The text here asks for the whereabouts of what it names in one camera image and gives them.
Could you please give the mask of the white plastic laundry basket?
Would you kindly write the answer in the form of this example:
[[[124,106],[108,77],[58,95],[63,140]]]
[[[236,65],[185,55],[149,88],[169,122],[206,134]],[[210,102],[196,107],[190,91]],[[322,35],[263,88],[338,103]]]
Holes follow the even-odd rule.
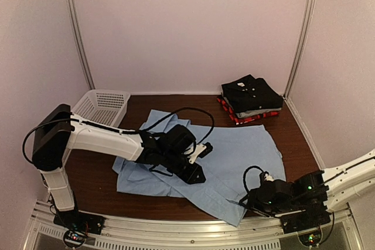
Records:
[[[127,113],[130,96],[126,91],[90,90],[71,111],[93,122],[118,127]]]

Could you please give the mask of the black shirt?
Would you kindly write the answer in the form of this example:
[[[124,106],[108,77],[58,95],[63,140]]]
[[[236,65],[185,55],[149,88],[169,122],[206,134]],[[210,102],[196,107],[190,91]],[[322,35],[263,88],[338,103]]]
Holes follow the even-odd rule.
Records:
[[[263,78],[251,74],[221,85],[222,96],[235,113],[282,108],[283,98]]]

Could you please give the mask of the red plaid shirt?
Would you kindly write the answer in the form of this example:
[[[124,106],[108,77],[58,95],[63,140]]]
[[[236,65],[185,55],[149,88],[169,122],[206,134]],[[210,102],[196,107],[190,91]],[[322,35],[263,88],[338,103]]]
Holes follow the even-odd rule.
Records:
[[[218,95],[216,97],[216,100],[218,103],[222,106],[222,108],[226,111],[230,119],[236,124],[236,125],[243,125],[247,124],[259,119],[263,118],[270,118],[270,117],[277,117],[279,115],[279,111],[270,111],[270,112],[264,112],[260,114],[250,114],[248,117],[239,118],[233,111],[232,107],[229,106],[229,104],[224,100],[224,98],[221,95]]]

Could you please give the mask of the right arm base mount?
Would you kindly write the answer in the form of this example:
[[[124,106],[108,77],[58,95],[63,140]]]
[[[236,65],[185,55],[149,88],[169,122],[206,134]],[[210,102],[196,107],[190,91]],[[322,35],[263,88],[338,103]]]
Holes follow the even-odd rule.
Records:
[[[332,222],[329,235],[332,233],[335,217],[324,211],[303,211],[281,216],[280,222],[284,234],[298,233],[299,242],[308,248],[319,247],[325,240],[323,239],[322,226]]]

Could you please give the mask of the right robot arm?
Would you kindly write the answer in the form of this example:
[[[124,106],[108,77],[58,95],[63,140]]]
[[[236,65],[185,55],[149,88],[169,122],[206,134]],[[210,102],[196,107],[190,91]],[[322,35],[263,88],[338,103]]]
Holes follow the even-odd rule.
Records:
[[[239,205],[265,217],[301,213],[304,227],[313,227],[323,213],[339,210],[374,187],[374,150],[343,165],[308,173],[287,182],[268,172],[259,174],[260,186],[245,188]]]

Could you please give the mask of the grey shirt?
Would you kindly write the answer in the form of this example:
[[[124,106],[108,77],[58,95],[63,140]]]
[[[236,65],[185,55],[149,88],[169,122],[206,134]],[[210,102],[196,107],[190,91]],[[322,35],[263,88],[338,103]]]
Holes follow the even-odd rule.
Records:
[[[257,109],[257,110],[250,110],[244,112],[236,112],[235,115],[237,118],[248,118],[255,115],[261,115],[268,112],[279,112],[282,108],[271,108],[271,109]]]

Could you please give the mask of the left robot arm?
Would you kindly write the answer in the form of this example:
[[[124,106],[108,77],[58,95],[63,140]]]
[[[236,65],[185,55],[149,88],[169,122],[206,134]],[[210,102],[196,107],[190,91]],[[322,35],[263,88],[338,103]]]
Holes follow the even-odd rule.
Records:
[[[85,119],[60,104],[25,136],[34,137],[31,157],[27,161],[42,174],[54,206],[62,220],[72,229],[84,224],[84,215],[76,210],[63,158],[71,150],[87,150],[113,155],[130,162],[163,166],[186,184],[206,181],[196,159],[209,151],[197,142],[185,126],[175,125],[167,132],[153,133],[149,128],[124,130]]]

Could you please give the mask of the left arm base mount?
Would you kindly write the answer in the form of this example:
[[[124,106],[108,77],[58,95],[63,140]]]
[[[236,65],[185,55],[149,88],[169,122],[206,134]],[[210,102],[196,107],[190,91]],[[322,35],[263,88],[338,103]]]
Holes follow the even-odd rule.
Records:
[[[103,216],[79,212],[75,221],[66,215],[56,214],[53,223],[65,227],[62,238],[65,246],[79,248],[84,244],[94,243],[93,235],[101,234],[104,221]]]

